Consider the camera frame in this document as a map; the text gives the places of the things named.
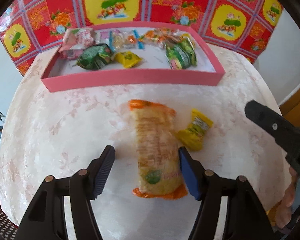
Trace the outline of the person's right hand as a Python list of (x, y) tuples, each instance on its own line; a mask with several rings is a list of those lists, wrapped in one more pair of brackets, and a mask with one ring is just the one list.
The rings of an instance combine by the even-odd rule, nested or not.
[(284, 197), (282, 198), (275, 215), (275, 223), (281, 229), (284, 228), (292, 218), (291, 207), (295, 200), (295, 189), (298, 173), (292, 167), (289, 168), (289, 173), (292, 176), (291, 183), (285, 190)]

